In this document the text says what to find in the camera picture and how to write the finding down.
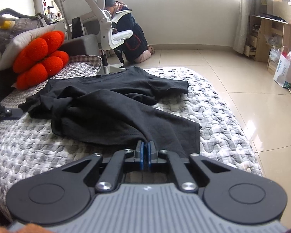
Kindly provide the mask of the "red plush cushion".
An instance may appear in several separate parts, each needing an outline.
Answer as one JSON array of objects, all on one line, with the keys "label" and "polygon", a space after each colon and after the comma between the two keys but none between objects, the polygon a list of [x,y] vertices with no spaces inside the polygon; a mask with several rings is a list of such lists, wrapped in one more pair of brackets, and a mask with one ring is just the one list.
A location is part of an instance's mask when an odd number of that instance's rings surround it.
[{"label": "red plush cushion", "polygon": [[17,74],[15,88],[27,90],[57,75],[69,61],[69,55],[59,50],[64,33],[51,31],[31,41],[13,62]]}]

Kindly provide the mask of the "grey white quilted blanket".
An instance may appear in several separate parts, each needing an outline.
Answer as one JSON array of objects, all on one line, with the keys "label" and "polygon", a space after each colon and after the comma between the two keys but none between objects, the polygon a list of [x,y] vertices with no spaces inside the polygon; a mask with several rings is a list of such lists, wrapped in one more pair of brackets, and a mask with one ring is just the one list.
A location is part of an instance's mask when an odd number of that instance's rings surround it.
[{"label": "grey white quilted blanket", "polygon": [[[262,174],[241,125],[206,78],[185,67],[150,68],[148,72],[189,83],[188,95],[166,97],[156,109],[199,123],[203,156]],[[0,122],[0,212],[9,217],[5,197],[16,182],[98,152],[100,148],[54,135],[49,120],[23,115]]]}]

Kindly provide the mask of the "white office chair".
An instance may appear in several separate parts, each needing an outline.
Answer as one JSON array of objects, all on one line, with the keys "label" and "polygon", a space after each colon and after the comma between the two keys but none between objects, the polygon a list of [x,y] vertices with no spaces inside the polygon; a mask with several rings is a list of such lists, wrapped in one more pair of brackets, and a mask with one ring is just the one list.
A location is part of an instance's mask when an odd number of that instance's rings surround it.
[{"label": "white office chair", "polygon": [[72,39],[73,23],[80,23],[82,35],[94,34],[97,39],[104,74],[121,72],[123,63],[109,65],[106,51],[114,50],[133,36],[132,30],[114,33],[118,21],[132,10],[116,12],[105,10],[105,0],[54,0],[63,16],[68,39]]}]

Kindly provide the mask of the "black t-shirt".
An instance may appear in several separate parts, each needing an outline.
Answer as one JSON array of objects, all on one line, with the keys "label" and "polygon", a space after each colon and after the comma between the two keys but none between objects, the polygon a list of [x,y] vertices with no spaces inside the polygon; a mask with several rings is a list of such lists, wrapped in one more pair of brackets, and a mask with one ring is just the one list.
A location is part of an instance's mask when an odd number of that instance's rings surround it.
[{"label": "black t-shirt", "polygon": [[51,79],[20,108],[51,120],[55,135],[112,148],[154,142],[188,157],[200,151],[201,126],[155,109],[161,99],[189,92],[187,81],[157,77],[139,67],[90,77]]}]

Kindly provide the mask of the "checkered grey blanket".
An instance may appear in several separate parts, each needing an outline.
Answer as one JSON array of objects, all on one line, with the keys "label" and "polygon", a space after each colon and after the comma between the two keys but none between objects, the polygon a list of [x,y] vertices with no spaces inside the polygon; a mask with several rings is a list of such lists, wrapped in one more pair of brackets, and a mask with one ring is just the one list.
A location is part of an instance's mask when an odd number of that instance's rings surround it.
[{"label": "checkered grey blanket", "polygon": [[[51,79],[68,79],[74,77],[90,77],[95,76],[102,68],[102,59],[95,55],[77,55],[70,57],[68,64]],[[7,108],[17,108],[19,104],[26,101],[26,98],[36,94],[43,89],[48,82],[48,79],[37,86],[31,87],[28,90],[12,91],[6,98],[1,101],[1,104]]]}]

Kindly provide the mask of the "wooden shelf unit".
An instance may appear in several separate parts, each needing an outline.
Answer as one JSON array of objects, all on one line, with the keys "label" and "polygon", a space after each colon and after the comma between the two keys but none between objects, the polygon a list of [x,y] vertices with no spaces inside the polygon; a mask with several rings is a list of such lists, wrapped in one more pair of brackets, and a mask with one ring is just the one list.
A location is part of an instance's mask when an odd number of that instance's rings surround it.
[{"label": "wooden shelf unit", "polygon": [[271,60],[270,51],[284,48],[291,50],[291,0],[256,0],[244,54],[266,63],[266,70],[274,74],[278,62]]}]

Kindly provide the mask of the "dark grey sofa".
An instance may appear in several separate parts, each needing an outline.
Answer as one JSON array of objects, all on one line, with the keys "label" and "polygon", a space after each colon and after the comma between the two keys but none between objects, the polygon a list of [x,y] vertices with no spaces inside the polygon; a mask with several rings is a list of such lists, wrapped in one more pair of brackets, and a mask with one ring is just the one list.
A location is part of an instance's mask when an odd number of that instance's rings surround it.
[{"label": "dark grey sofa", "polygon": [[[77,55],[100,56],[95,35],[86,35],[64,41],[59,50],[66,52],[70,57]],[[0,71],[0,100],[3,100],[13,91],[12,85],[16,78],[17,75],[12,71],[12,68]]]}]

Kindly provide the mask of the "beige curtain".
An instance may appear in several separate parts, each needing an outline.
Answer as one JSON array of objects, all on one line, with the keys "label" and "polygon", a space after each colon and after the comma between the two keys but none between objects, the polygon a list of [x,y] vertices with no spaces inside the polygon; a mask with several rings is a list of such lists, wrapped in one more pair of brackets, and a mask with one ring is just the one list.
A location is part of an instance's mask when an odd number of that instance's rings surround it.
[{"label": "beige curtain", "polygon": [[257,0],[240,0],[239,18],[233,43],[233,50],[237,53],[243,53],[249,32],[250,16],[258,12],[259,6]]}]

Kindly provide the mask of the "white folded pillow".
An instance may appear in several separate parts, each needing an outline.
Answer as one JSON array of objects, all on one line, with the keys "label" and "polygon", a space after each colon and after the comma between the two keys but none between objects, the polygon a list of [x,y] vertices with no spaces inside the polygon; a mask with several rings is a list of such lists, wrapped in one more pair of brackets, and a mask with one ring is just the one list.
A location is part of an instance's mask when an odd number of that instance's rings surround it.
[{"label": "white folded pillow", "polygon": [[57,23],[23,32],[12,39],[0,58],[0,71],[13,65],[18,54],[34,39],[55,30]]}]

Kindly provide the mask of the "white paper shopping bag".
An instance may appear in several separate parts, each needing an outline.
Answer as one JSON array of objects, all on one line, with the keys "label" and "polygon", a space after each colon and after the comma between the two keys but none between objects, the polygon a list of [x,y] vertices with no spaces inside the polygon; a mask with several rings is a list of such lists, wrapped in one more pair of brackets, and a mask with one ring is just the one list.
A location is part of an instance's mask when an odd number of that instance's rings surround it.
[{"label": "white paper shopping bag", "polygon": [[291,88],[291,50],[284,46],[274,74],[274,81],[283,88]]}]

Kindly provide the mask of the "grey patterned bag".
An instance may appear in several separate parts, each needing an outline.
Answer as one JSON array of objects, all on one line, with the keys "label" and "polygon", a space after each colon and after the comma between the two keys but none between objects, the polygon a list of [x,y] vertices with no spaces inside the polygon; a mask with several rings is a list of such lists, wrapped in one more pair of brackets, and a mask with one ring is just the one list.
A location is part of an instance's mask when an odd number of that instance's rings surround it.
[{"label": "grey patterned bag", "polygon": [[50,25],[50,21],[41,13],[34,16],[24,15],[12,9],[0,11],[0,52],[17,35],[39,27]]}]

